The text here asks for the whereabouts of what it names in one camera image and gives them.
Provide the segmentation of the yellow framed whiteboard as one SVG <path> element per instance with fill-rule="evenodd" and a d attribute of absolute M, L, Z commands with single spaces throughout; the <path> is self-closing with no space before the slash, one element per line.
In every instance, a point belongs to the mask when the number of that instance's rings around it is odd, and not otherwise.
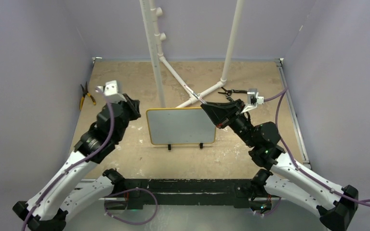
<path fill-rule="evenodd" d="M 216 126 L 200 107 L 152 108 L 145 113 L 152 145 L 212 144 Z"/>

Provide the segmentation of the white red whiteboard marker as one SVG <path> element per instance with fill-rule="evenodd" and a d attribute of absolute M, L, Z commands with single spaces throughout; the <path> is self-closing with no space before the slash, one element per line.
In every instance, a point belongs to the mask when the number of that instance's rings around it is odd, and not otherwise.
<path fill-rule="evenodd" d="M 202 104 L 206 104 L 207 102 L 199 95 L 197 94 L 195 91 L 193 91 L 188 85 L 184 85 L 184 88 L 195 98 L 197 99 L 199 102 L 201 102 Z"/>

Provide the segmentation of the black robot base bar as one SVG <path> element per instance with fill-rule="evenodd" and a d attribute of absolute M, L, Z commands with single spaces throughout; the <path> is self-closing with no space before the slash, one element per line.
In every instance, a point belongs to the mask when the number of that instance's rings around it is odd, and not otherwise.
<path fill-rule="evenodd" d="M 249 208 L 267 213 L 275 207 L 264 190 L 264 175 L 253 179 L 126 179 L 115 169 L 102 174 L 111 181 L 112 194 L 123 193 L 128 209 L 145 205 L 212 205 Z"/>

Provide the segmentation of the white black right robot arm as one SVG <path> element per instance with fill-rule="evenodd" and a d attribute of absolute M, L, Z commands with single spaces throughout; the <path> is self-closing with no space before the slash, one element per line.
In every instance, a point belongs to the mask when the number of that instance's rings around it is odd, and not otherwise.
<path fill-rule="evenodd" d="M 313 172 L 278 145 L 281 140 L 274 122 L 253 125 L 243 111 L 245 103 L 205 102 L 201 108 L 219 129 L 230 127 L 250 148 L 249 156 L 262 174 L 251 183 L 252 192 L 283 197 L 315 214 L 331 231 L 348 229 L 358 206 L 358 190 L 341 186 Z"/>

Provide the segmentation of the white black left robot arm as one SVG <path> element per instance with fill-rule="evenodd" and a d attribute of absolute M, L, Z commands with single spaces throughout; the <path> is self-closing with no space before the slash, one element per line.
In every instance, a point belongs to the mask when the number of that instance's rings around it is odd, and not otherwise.
<path fill-rule="evenodd" d="M 80 181 L 122 141 L 130 121 L 140 118 L 139 100 L 123 94 L 122 100 L 106 99 L 106 105 L 76 143 L 55 176 L 28 201 L 18 201 L 13 211 L 23 221 L 22 230 L 61 231 L 78 213 L 99 198 L 118 197 L 124 183 L 106 176 L 73 193 Z"/>

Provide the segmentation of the metal whiteboard stand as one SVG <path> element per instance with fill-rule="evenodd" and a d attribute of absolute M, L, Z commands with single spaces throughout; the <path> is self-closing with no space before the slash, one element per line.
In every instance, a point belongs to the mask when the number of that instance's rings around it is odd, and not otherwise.
<path fill-rule="evenodd" d="M 199 150 L 204 148 L 204 143 L 195 143 L 195 144 L 167 144 L 168 151 L 178 148 L 197 148 Z"/>

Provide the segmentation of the yellow black needle-nose pliers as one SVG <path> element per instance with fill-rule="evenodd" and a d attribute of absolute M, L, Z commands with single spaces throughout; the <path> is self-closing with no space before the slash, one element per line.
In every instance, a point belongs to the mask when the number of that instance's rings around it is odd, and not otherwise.
<path fill-rule="evenodd" d="M 84 101 L 85 101 L 86 98 L 90 98 L 91 101 L 92 101 L 92 104 L 97 105 L 97 102 L 96 102 L 95 98 L 92 96 L 92 94 L 90 94 L 90 92 L 88 90 L 88 82 L 86 81 L 85 85 L 80 84 L 80 87 L 81 87 L 81 90 L 82 90 L 82 97 L 81 97 L 80 103 L 79 103 L 79 110 L 81 111 L 83 109 Z"/>

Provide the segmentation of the metal corner bracket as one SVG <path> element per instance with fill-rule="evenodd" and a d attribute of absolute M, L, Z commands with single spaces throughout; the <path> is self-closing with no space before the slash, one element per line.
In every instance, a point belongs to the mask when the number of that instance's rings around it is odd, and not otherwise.
<path fill-rule="evenodd" d="M 92 64 L 95 65 L 96 62 L 101 61 L 102 57 L 92 57 Z"/>
<path fill-rule="evenodd" d="M 277 67 L 282 67 L 283 66 L 283 58 L 276 58 L 274 59 L 274 62 Z"/>

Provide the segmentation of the right metal corner bracket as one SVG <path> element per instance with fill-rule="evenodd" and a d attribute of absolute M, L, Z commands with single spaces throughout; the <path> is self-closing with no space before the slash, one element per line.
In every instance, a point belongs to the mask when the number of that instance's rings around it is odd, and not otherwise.
<path fill-rule="evenodd" d="M 283 66 L 283 58 L 276 58 L 274 59 L 274 62 L 277 67 L 282 67 Z"/>

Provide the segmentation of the white PVC pipe frame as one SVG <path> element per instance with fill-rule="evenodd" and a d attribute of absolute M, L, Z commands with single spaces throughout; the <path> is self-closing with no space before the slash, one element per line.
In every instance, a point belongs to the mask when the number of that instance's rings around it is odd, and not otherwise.
<path fill-rule="evenodd" d="M 218 35 L 217 48 L 223 52 L 219 56 L 224 60 L 224 66 L 219 76 L 214 77 L 214 82 L 197 90 L 200 97 L 208 96 L 228 82 L 228 72 L 236 44 L 238 28 L 245 5 L 243 0 L 235 1 L 235 8 L 219 8 L 220 13 L 225 13 L 222 22 L 225 28 L 215 33 L 212 10 L 204 12 L 203 6 L 216 8 L 219 1 L 178 1 L 169 6 L 167 0 L 141 0 L 139 2 L 142 21 L 144 23 L 147 51 L 151 58 L 154 79 L 157 86 L 157 99 L 163 107 L 168 107 L 168 96 L 163 93 L 162 72 L 167 70 L 175 83 L 179 83 L 180 92 L 185 94 L 178 108 L 189 107 L 196 103 L 196 98 L 189 92 L 191 84 L 185 76 L 179 73 L 179 68 L 174 67 L 176 61 L 196 61 L 217 57 L 213 52 L 214 35 Z"/>

